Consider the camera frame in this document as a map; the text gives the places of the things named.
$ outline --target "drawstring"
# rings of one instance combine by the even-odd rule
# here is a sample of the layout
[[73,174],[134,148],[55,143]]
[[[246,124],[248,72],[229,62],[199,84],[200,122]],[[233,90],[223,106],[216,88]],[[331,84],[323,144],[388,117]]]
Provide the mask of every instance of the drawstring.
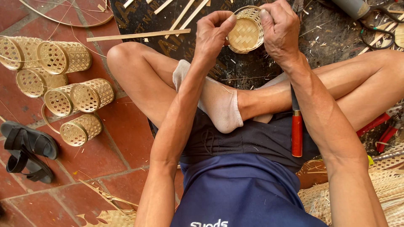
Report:
[[[211,138],[212,144],[210,145],[210,149],[208,149],[207,146],[206,146],[206,141],[208,140],[209,133],[212,134],[212,138]],[[208,154],[212,155],[212,156],[216,156],[216,155],[213,154],[213,152],[212,152],[212,149],[213,149],[213,141],[215,140],[215,135],[213,134],[213,132],[211,132],[211,131],[209,131],[209,129],[207,129],[206,132],[203,132],[203,133],[202,133],[201,139],[202,139],[202,142],[204,143],[206,152],[207,152]]]

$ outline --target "navy blue shorts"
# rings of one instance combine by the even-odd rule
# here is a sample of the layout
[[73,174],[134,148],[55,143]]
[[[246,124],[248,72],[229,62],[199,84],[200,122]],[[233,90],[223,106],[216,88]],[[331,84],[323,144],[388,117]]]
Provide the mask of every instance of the navy blue shorts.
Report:
[[303,156],[293,157],[291,129],[292,111],[286,111],[274,114],[268,124],[247,120],[243,127],[223,134],[198,108],[180,162],[194,164],[221,154],[254,153],[298,172],[306,161],[320,155],[320,152],[303,125]]

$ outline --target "basket base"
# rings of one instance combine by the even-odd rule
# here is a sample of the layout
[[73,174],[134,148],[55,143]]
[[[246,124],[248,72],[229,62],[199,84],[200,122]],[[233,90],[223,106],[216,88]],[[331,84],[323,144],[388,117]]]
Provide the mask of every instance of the basket base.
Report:
[[253,49],[257,44],[258,37],[257,24],[247,18],[237,19],[236,25],[227,36],[232,49],[240,50],[241,52],[248,52],[248,50]]

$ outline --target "red knife handle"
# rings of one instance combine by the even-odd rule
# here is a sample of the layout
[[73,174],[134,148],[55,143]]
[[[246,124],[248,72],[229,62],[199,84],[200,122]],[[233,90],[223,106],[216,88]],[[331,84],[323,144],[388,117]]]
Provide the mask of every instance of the red knife handle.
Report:
[[374,119],[371,123],[367,124],[365,127],[358,130],[356,134],[360,137],[370,129],[380,125],[381,123],[387,121],[388,119],[390,119],[390,116],[387,113],[383,113],[382,115]]
[[[398,128],[394,128],[394,127],[389,127],[388,128],[388,132],[384,134],[384,136],[382,136],[380,138],[380,142],[382,143],[387,143],[387,141],[389,141],[389,139],[398,131]],[[384,144],[378,143],[377,144],[377,151],[379,153],[382,153],[384,151]]]
[[302,156],[303,118],[300,110],[294,110],[292,116],[292,156]]

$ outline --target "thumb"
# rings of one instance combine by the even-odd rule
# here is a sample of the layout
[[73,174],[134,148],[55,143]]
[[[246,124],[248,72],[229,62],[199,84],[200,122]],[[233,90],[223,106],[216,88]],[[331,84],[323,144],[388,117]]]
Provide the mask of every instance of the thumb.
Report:
[[236,25],[236,20],[236,15],[232,14],[220,25],[220,30],[224,33],[225,36],[227,36],[229,32],[231,32],[231,30],[234,28],[234,26]]
[[265,9],[261,9],[261,11],[259,11],[259,17],[261,19],[262,29],[265,33],[269,32],[270,29],[273,29],[275,25],[274,19],[268,11],[266,11]]

